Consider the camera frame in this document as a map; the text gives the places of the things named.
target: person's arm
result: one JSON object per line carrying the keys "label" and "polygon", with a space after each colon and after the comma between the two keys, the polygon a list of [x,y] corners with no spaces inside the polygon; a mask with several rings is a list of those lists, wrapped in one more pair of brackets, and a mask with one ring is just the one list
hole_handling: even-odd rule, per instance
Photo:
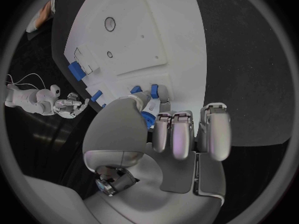
{"label": "person's arm", "polygon": [[35,20],[35,27],[39,29],[45,21],[49,18],[51,14],[51,1],[47,2],[47,4],[39,11],[39,18]]}

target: screw hole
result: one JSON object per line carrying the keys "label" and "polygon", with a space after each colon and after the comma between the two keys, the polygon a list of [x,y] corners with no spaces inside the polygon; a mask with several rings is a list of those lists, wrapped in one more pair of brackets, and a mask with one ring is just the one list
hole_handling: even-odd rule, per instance
{"label": "screw hole", "polygon": [[112,58],[112,57],[113,57],[113,55],[112,55],[112,53],[111,53],[110,51],[107,52],[107,56],[108,56],[109,58]]}
{"label": "screw hole", "polygon": [[112,32],[115,29],[115,20],[112,17],[107,17],[106,18],[105,28],[109,32]]}

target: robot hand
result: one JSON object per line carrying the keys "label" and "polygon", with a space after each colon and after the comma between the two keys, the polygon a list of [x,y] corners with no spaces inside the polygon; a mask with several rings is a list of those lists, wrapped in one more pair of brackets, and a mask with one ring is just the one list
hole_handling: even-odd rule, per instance
{"label": "robot hand", "polygon": [[54,112],[63,118],[74,118],[79,115],[88,105],[89,99],[86,99],[84,104],[79,100],[76,93],[70,93],[66,100],[57,100],[53,107]]}

